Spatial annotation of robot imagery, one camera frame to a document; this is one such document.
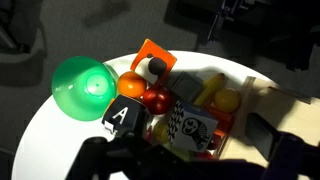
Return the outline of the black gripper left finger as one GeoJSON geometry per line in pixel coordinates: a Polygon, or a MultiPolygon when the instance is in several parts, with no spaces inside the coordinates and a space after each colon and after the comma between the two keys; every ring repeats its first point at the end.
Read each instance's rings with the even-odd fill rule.
{"type": "Polygon", "coordinates": [[[109,180],[123,172],[129,180],[139,180],[140,171],[134,158],[135,136],[124,135],[108,142],[102,137],[86,139],[77,153],[65,180],[109,180]]]}

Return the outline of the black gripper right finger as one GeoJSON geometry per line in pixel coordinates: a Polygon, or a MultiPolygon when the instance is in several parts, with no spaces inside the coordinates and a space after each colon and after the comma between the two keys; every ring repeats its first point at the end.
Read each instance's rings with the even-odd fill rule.
{"type": "Polygon", "coordinates": [[[292,133],[278,131],[257,113],[247,115],[245,136],[268,162],[262,180],[320,180],[320,147],[292,133]]]}

